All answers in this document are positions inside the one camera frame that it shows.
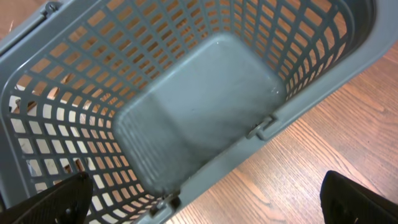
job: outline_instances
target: wooden floor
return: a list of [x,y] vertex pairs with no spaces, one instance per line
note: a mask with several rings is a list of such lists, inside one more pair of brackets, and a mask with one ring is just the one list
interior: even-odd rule
[[[0,0],[0,39],[43,0]],[[322,223],[336,170],[398,203],[398,42],[170,223]]]

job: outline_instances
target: basket bottom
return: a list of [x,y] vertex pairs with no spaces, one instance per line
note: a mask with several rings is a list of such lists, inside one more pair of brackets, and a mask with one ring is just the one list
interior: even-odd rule
[[180,59],[117,114],[114,135],[143,187],[180,186],[282,105],[282,80],[231,34]]

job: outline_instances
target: black object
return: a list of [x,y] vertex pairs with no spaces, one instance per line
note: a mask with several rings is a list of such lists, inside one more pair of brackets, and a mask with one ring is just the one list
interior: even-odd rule
[[81,172],[0,213],[0,222],[83,223],[92,196],[93,181]]
[[326,224],[398,223],[398,205],[336,171],[326,173],[320,198]]

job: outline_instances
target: plastic basket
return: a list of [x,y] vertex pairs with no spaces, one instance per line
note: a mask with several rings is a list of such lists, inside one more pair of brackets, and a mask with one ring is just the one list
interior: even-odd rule
[[[84,170],[95,182],[87,222],[165,221],[380,57],[398,36],[397,7],[50,2],[0,45],[2,199],[13,206]],[[187,115],[191,106],[199,112]]]

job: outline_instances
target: laundry basket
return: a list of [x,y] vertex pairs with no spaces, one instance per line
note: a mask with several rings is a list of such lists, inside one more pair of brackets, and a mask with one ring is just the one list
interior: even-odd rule
[[378,59],[397,8],[49,2],[0,44],[2,200],[85,171],[87,222],[163,222]]

